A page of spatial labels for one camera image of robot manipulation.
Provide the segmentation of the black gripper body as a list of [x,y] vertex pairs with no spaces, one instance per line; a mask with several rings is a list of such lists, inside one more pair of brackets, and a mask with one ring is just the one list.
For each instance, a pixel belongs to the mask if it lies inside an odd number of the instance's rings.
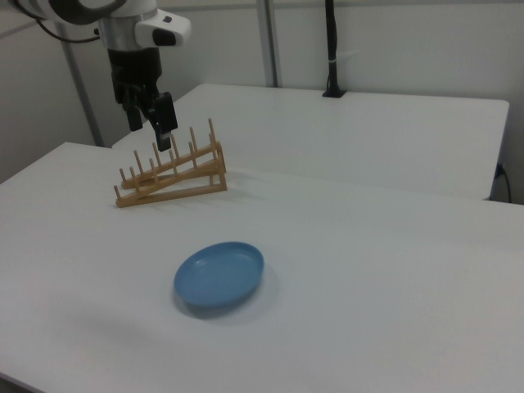
[[107,52],[116,101],[124,104],[128,100],[140,107],[152,107],[160,95],[156,86],[162,73],[160,50],[146,48],[125,52],[108,49]]

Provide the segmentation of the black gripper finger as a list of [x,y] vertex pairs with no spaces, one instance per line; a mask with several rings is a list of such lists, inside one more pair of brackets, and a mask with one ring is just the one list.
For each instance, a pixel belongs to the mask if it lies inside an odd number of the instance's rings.
[[129,129],[134,132],[142,128],[142,113],[137,97],[128,92],[125,98],[125,111],[128,117]]
[[154,129],[158,150],[169,150],[171,148],[172,131],[178,127],[171,94],[165,92],[154,97],[146,109],[146,117]]

